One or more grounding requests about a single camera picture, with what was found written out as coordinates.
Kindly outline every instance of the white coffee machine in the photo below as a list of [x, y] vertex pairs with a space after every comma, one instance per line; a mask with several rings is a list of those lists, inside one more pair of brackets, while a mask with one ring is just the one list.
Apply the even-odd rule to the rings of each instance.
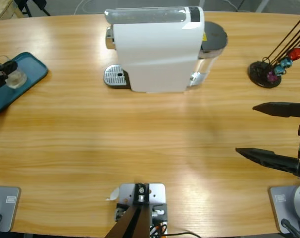
[[204, 34], [200, 7], [106, 10], [111, 24], [106, 45], [120, 65], [105, 71], [105, 82], [136, 92], [183, 92], [198, 59]]

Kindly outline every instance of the wood grain surface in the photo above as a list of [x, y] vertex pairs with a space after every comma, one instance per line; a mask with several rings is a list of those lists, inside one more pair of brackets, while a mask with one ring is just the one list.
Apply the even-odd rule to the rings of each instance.
[[0, 114], [0, 186], [22, 190], [13, 230], [103, 237], [114, 225], [122, 183], [166, 186], [169, 231], [203, 237], [277, 232], [268, 189], [300, 184], [235, 147], [296, 156], [298, 118], [253, 111], [300, 102], [300, 60], [281, 85], [264, 89], [247, 67], [280, 42], [300, 16], [206, 13], [229, 37], [206, 82], [185, 93], [108, 88], [116, 64], [103, 15], [0, 21], [0, 55], [28, 51], [49, 73]]

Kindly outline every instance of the teal tray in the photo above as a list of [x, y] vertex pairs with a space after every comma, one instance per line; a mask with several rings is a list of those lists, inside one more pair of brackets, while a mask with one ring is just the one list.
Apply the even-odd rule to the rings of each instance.
[[0, 88], [0, 112], [43, 79], [48, 73], [48, 68], [29, 52], [22, 52], [12, 60], [16, 61], [19, 69], [27, 75], [27, 81], [17, 89], [9, 88], [7, 85]]

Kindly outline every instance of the cable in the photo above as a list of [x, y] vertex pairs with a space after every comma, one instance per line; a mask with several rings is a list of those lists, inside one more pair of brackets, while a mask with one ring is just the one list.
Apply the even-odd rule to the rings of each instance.
[[281, 225], [286, 228], [295, 238], [300, 238], [300, 232], [291, 225], [291, 223], [289, 222], [289, 220], [283, 218], [281, 220]]
[[82, 9], [82, 11], [83, 11], [84, 13], [86, 13], [86, 14], [97, 14], [97, 12], [95, 12], [95, 11], [86, 11], [86, 10], [84, 9], [84, 7], [85, 7], [88, 3], [92, 2], [92, 1], [94, 1], [94, 0], [88, 0], [86, 3], [84, 3], [84, 4], [82, 5], [81, 9]]
[[180, 236], [180, 235], [193, 235], [197, 238], [202, 238], [200, 237], [198, 234], [195, 234], [194, 232], [180, 232], [180, 233], [170, 233], [170, 234], [161, 234], [160, 236], [158, 235], [154, 235], [154, 236], [151, 236], [151, 237], [167, 237], [167, 236]]
[[81, 2], [77, 5], [77, 7], [75, 8], [74, 14], [76, 15], [77, 10], [79, 9], [80, 5], [84, 2], [85, 0], [81, 0]]
[[180, 235], [193, 235], [197, 238], [202, 238], [198, 234], [195, 234], [194, 232], [179, 232], [179, 233], [170, 233], [170, 234], [165, 234], [165, 231], [167, 229], [167, 225], [162, 223], [159, 224], [159, 226], [156, 226], [156, 231], [150, 235], [151, 238], [161, 238], [161, 237], [167, 237], [167, 236], [180, 236]]
[[244, 4], [245, 0], [242, 0], [237, 8], [237, 11], [240, 9], [240, 7]]
[[233, 5], [229, 0], [221, 0], [221, 1], [224, 1], [224, 2], [226, 2], [226, 3], [228, 3], [230, 6], [232, 6], [236, 11], [238, 11], [238, 8], [235, 6], [235, 5]]

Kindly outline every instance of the blue capsule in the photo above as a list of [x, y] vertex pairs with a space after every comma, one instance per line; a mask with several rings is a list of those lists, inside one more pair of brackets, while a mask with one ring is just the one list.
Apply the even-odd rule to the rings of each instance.
[[285, 56], [281, 61], [280, 61], [280, 65], [282, 68], [289, 68], [292, 66], [292, 60], [290, 57]]
[[281, 75], [285, 74], [285, 70], [280, 65], [277, 65], [274, 68], [274, 74], [277, 76], [281, 76]]

